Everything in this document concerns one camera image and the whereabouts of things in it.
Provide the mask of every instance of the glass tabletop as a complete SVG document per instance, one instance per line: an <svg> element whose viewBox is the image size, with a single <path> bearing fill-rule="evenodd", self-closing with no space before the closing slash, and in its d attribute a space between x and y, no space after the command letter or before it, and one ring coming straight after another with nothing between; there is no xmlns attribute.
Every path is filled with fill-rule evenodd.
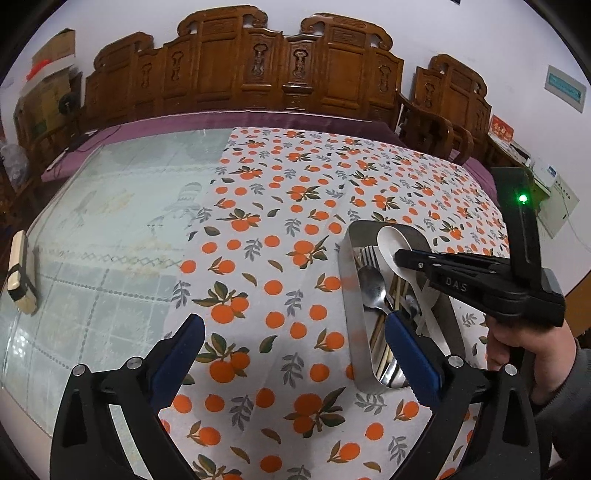
<svg viewBox="0 0 591 480"><path fill-rule="evenodd" d="M38 310L0 296L0 381L49 435L70 370L119 368L163 336L194 220L231 129L99 147L29 231Z"/></svg>

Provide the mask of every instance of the clear plastic bag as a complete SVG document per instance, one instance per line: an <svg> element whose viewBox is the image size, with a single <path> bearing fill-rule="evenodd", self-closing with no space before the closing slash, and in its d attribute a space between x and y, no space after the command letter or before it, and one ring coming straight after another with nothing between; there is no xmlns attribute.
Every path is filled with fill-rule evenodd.
<svg viewBox="0 0 591 480"><path fill-rule="evenodd" d="M20 145L9 144L2 139L0 140L0 155L12 188L17 190L29 177L27 152Z"/></svg>

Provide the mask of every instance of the metal screw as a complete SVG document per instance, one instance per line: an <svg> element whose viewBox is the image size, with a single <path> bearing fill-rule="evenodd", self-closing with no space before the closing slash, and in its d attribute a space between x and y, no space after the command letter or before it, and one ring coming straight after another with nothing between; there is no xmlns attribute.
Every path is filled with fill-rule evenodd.
<svg viewBox="0 0 591 480"><path fill-rule="evenodd" d="M505 372L508 373L512 377L517 375L517 369L516 369L515 365L506 364L505 365Z"/></svg>
<svg viewBox="0 0 591 480"><path fill-rule="evenodd" d="M453 368L460 368L464 364L464 360L457 355L452 355L447 361Z"/></svg>
<svg viewBox="0 0 591 480"><path fill-rule="evenodd" d="M72 375L74 375L75 377L79 377L81 376L84 372L86 371L86 367L82 364L80 365L76 365L73 369L72 369Z"/></svg>
<svg viewBox="0 0 591 480"><path fill-rule="evenodd" d="M142 364L142 359L138 356L132 357L125 363L125 366L130 370L138 369Z"/></svg>

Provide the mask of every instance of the hand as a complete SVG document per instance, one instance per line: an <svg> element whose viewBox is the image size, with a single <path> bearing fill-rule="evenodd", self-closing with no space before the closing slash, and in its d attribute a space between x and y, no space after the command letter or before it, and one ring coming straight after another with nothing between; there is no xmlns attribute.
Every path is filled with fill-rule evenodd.
<svg viewBox="0 0 591 480"><path fill-rule="evenodd" d="M486 324L488 369L499 370L509 363L510 346L523 347L535 354L531 401L538 405L549 402L569 376L577 354L577 344L567 323L540 331L525 323L509 327L487 315Z"/></svg>

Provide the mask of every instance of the orange print tablecloth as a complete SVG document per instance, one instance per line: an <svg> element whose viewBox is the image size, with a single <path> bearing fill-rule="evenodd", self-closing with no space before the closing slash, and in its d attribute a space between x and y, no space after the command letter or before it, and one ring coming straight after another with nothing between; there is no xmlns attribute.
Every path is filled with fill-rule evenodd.
<svg viewBox="0 0 591 480"><path fill-rule="evenodd" d="M506 256L501 215L461 167L359 138L238 128L193 225L165 331L206 344L160 417L202 479L387 479L430 417L409 388L353 383L337 252L351 221L421 230L435 251ZM467 360L483 314L452 299ZM442 475L460 462L466 421Z"/></svg>

